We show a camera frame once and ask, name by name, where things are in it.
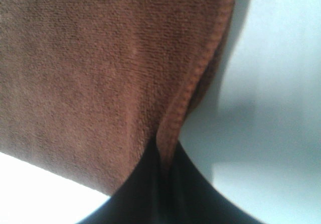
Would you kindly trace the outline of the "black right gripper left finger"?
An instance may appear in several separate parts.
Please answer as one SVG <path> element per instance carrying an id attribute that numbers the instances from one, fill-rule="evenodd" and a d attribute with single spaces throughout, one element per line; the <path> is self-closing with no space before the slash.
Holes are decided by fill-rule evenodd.
<path id="1" fill-rule="evenodd" d="M 80 223 L 163 223 L 158 164 L 155 141 L 150 141 L 122 186 Z"/>

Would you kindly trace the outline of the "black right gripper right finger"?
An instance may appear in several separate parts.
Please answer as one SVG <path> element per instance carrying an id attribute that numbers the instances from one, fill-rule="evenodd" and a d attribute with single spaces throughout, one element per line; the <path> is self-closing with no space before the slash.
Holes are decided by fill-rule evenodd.
<path id="1" fill-rule="evenodd" d="M 261 223 L 223 195 L 177 144 L 168 175 L 168 223 Z"/>

